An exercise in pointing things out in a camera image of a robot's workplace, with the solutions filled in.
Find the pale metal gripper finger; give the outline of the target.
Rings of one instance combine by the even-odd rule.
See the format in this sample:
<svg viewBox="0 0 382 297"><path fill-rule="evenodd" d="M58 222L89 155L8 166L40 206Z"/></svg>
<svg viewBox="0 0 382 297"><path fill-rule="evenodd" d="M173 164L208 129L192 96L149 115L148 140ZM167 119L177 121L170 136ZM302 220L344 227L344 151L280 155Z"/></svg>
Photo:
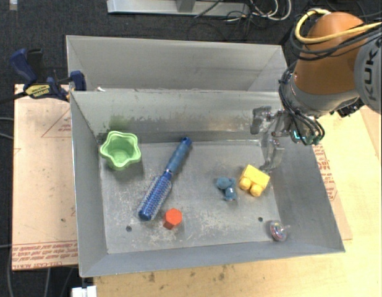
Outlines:
<svg viewBox="0 0 382 297"><path fill-rule="evenodd" d="M264 164L262 164L259 169L265 173L270 173L280 165L284 154L284 147L278 139L265 139L261 143L261 147Z"/></svg>

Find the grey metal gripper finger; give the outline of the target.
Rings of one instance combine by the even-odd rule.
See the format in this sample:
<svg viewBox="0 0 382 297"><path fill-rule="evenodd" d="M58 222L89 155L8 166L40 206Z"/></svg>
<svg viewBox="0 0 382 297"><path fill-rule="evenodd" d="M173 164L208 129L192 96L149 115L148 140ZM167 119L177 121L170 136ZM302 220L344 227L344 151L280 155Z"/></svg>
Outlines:
<svg viewBox="0 0 382 297"><path fill-rule="evenodd" d="M270 106L261 106L254 108L252 111L252 123L250 125L250 133L257 135L266 132L273 122L273 116Z"/></svg>

